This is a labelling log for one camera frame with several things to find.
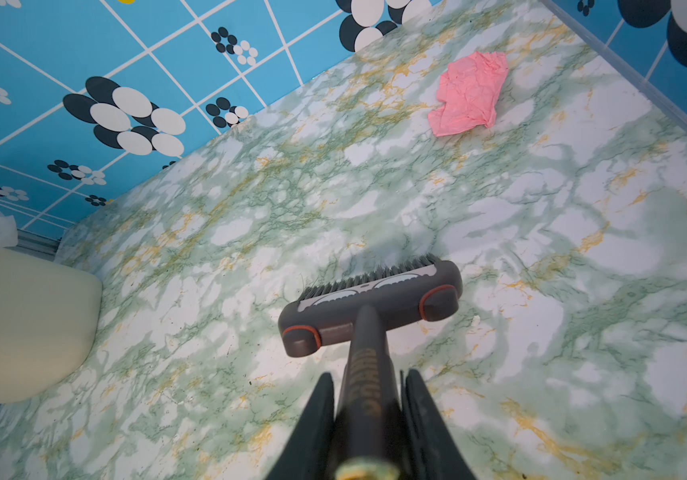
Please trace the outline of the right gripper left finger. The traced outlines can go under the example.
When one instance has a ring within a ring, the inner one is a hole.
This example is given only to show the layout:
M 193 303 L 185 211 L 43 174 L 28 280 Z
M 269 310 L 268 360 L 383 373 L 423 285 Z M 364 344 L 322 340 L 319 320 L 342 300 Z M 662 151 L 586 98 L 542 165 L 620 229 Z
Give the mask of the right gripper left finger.
M 325 479 L 334 425 L 334 382 L 324 373 L 267 480 Z

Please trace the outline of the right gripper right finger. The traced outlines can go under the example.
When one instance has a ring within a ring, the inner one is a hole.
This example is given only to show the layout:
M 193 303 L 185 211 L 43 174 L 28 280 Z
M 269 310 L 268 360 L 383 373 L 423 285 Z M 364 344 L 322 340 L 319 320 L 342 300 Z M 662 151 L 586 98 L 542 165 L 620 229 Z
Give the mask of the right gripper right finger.
M 409 478 L 477 479 L 455 445 L 423 377 L 415 369 L 401 378 L 401 414 L 407 431 Z

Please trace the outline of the cartoon face hand brush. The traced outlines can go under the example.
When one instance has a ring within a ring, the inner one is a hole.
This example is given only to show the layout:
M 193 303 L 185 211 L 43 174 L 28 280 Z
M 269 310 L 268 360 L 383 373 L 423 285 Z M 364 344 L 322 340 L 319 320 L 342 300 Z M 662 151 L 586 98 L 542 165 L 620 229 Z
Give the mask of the cartoon face hand brush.
M 279 319 L 286 353 L 302 358 L 345 343 L 349 356 L 335 388 L 335 425 L 325 479 L 411 479 L 401 378 L 387 332 L 445 320 L 459 309 L 461 272 L 433 254 L 312 286 Z

